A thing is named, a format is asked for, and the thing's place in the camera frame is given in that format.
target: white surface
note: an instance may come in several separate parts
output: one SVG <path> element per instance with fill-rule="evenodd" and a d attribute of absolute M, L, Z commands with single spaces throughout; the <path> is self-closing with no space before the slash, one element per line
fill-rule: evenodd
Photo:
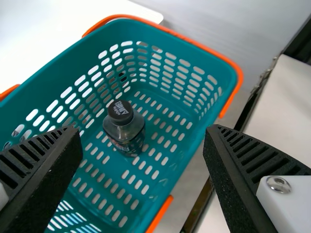
<path fill-rule="evenodd" d="M 216 193 L 212 194 L 203 214 L 195 233 L 230 233 Z"/>
<path fill-rule="evenodd" d="M 244 132 L 311 167 L 311 66 L 281 55 Z"/>
<path fill-rule="evenodd" d="M 91 26 L 114 14 L 157 24 L 163 20 L 162 14 L 127 0 L 0 1 L 0 93 L 24 82 Z"/>
<path fill-rule="evenodd" d="M 3 185 L 0 183 L 0 211 L 4 208 L 8 201 L 9 197 L 6 194 Z"/>
<path fill-rule="evenodd" d="M 167 26 L 228 56 L 251 90 L 311 13 L 310 0 L 132 0 Z"/>
<path fill-rule="evenodd" d="M 281 194 L 262 177 L 257 198 L 271 219 L 278 233 L 304 233 L 311 229 L 311 176 L 280 176 L 292 187 L 289 194 Z"/>

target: plastic basket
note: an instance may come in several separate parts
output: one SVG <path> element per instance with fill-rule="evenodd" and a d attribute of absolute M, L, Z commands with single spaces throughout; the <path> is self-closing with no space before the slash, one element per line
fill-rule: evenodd
<path fill-rule="evenodd" d="M 47 231 L 152 232 L 205 128 L 238 91 L 242 72 L 211 49 L 137 17 L 111 16 L 88 33 L 2 93 L 0 145 L 75 124 L 84 160 Z M 146 120 L 137 158 L 120 155 L 102 130 L 106 108 L 118 98 Z"/>

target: basket handle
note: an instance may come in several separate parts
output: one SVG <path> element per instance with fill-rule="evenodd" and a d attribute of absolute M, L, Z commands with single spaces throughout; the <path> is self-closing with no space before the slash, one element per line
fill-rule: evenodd
<path fill-rule="evenodd" d="M 224 104 L 221 112 L 219 113 L 219 117 L 220 118 L 222 118 L 225 115 L 227 109 L 229 108 L 231 102 L 233 101 L 234 96 L 237 94 L 237 92 L 239 91 L 239 89 L 240 89 L 240 87 L 242 86 L 242 83 L 243 83 L 243 72 L 242 72 L 241 68 L 236 63 L 234 63 L 233 61 L 231 61 L 229 58 L 225 57 L 224 55 L 222 55 L 222 54 L 220 54 L 220 53 L 218 53 L 218 52 L 216 52 L 216 51 L 206 47 L 205 45 L 202 45 L 202 44 L 200 44 L 200 43 L 198 43 L 198 42 L 196 42 L 194 40 L 191 40 L 190 38 L 187 38 L 187 37 L 185 37 L 185 36 L 183 36 L 183 35 L 181 35 L 181 34 L 179 34 L 177 32 L 174 32 L 174 31 L 172 31 L 172 30 L 170 30 L 170 29 L 168 29 L 166 27 L 163 27 L 161 25 L 158 25 L 156 23 L 153 23 L 151 21 L 148 21 L 148 20 L 145 20 L 143 18 L 136 17 L 136 16 L 120 14 L 120 15 L 112 15 L 112 16 L 106 17 L 106 18 L 102 19 L 101 21 L 99 21 L 98 23 L 96 23 L 90 29 L 88 29 L 83 34 L 82 37 L 85 37 L 86 35 L 88 35 L 89 33 L 93 32 L 93 31 L 95 31 L 99 27 L 101 27 L 101 26 L 105 25 L 106 23 L 108 23 L 108 22 L 110 22 L 110 21 L 112 21 L 114 19 L 117 19 L 117 18 L 130 18 L 130 19 L 134 19 L 136 21 L 143 22 L 143 23 L 148 24 L 150 26 L 153 26 L 153 27 L 155 27 L 155 28 L 157 28 L 159 30 L 162 30 L 162 31 L 167 32 L 169 34 L 172 34 L 172 35 L 174 35 L 174 36 L 176 36 L 176 37 L 178 37 L 178 38 L 180 38 L 180 39 L 182 39 L 184 41 L 189 42 L 189 43 L 199 47 L 200 49 L 205 50 L 205 51 L 213 54 L 214 56 L 217 56 L 218 58 L 224 60 L 229 65 L 231 65 L 235 69 L 235 71 L 237 73 L 238 82 L 237 82 L 236 86 L 234 87 L 231 95 L 227 99 L 227 102 Z"/>
<path fill-rule="evenodd" d="M 161 209 L 158 211 L 157 215 L 155 216 L 155 218 L 152 220 L 151 224 L 149 225 L 148 229 L 146 230 L 145 233 L 152 233 L 154 232 L 156 226 L 159 224 L 160 220 L 162 219 L 162 217 L 164 216 L 165 212 L 167 211 L 167 209 L 169 208 L 171 202 L 173 201 L 173 196 L 169 195 L 165 202 L 163 203 Z"/>
<path fill-rule="evenodd" d="M 4 100 L 5 97 L 7 97 L 12 91 L 14 91 L 17 87 L 19 86 L 19 84 L 16 84 L 12 87 L 10 87 L 9 89 L 7 89 L 6 91 L 0 93 L 0 101 Z"/>

